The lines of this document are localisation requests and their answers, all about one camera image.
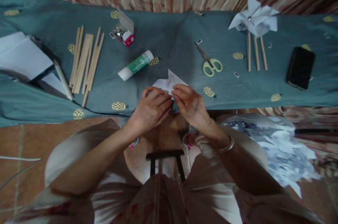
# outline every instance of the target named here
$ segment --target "black phone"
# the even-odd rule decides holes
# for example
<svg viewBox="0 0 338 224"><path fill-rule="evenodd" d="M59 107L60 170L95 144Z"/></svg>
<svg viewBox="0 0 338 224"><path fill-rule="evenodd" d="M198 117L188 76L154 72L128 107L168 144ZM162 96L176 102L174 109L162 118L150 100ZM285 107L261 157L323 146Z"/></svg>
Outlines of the black phone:
<svg viewBox="0 0 338 224"><path fill-rule="evenodd" d="M306 90L309 86L315 54L301 47L295 47L289 65L286 82L293 87Z"/></svg>

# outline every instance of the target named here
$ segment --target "bracelet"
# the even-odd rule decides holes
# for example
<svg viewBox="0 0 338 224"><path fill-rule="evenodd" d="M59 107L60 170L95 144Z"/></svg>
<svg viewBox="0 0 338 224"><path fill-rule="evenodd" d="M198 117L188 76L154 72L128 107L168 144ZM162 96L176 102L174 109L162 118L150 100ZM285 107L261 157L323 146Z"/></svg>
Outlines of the bracelet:
<svg viewBox="0 0 338 224"><path fill-rule="evenodd" d="M230 151L233 148L233 146L235 145L235 141L233 140L233 138L230 135L229 135L229 137L230 137L230 143L229 143L228 146L226 146L225 148L221 148L221 149L214 149L213 148L213 150L216 151L217 153L225 153L225 152Z"/></svg>

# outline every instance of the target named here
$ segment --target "scissors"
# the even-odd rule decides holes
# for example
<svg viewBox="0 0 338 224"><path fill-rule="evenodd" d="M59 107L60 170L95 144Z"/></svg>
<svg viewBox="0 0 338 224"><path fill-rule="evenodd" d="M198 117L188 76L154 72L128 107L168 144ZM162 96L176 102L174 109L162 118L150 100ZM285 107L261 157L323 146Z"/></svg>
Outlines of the scissors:
<svg viewBox="0 0 338 224"><path fill-rule="evenodd" d="M216 60L216 59L209 59L209 57L207 57L205 55L205 53L202 51L202 49L200 48L200 46L198 45L199 43L201 43L202 40L198 41L198 42L195 42L198 50L200 50L200 53L202 54L203 58L204 58L204 63L203 63L203 73L206 75L206 76L209 76L209 77L212 77L214 76L215 74L215 71L216 72L220 72L223 70L223 66L222 66L222 63L219 61L219 60ZM211 74L208 74L205 69L208 68L211 72Z"/></svg>

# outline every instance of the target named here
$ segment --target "green label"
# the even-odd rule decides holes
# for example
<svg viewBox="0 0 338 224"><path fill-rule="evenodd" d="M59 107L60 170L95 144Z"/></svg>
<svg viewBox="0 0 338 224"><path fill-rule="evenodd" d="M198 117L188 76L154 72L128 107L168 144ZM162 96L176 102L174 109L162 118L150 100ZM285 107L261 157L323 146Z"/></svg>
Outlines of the green label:
<svg viewBox="0 0 338 224"><path fill-rule="evenodd" d="M150 62L150 59L148 58L148 56L145 54L142 54L140 57L138 57L136 60L130 63L127 67L133 74L135 74L137 71L139 71L149 62Z"/></svg>

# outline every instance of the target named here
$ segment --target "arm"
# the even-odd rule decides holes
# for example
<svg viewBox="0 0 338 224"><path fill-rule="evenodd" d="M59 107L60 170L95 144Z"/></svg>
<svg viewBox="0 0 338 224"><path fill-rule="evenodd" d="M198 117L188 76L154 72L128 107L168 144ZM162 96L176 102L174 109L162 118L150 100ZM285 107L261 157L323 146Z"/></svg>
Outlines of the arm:
<svg viewBox="0 0 338 224"><path fill-rule="evenodd" d="M177 84L172 94L184 118L209 140L214 149L229 145L230 137L226 132L231 129L223 128L209 117L203 97L193 88ZM278 182L246 150L236 144L236 139L234 141L234 147L219 156L237 186L254 195L285 194Z"/></svg>
<svg viewBox="0 0 338 224"><path fill-rule="evenodd" d="M125 126L61 173L50 185L56 194L87 197L108 167L134 140L161 124L171 110L171 95L148 87Z"/></svg>

